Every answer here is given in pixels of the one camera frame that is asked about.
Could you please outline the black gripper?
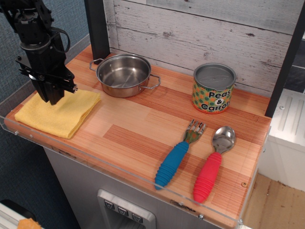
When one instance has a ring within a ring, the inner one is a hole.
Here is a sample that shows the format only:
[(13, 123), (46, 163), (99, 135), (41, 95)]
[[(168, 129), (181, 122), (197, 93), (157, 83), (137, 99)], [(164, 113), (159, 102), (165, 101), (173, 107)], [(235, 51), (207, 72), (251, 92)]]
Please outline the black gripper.
[(44, 102), (51, 105), (64, 97), (64, 90), (74, 93), (78, 90), (74, 74), (65, 66), (66, 52), (59, 33), (46, 35), (37, 44), (20, 43), (25, 56), (16, 58), (20, 73), (31, 78), (32, 84)]

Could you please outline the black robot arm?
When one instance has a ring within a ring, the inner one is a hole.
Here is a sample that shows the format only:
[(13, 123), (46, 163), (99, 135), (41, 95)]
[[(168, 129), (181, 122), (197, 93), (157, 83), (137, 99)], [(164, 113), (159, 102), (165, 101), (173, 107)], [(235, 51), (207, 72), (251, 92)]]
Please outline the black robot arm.
[(64, 47), (64, 30), (52, 26), (54, 19), (41, 0), (2, 0), (0, 11), (20, 38), (24, 56), (18, 56), (20, 73), (29, 77), (44, 102), (51, 105), (75, 93), (74, 74), (65, 66), (70, 41)]

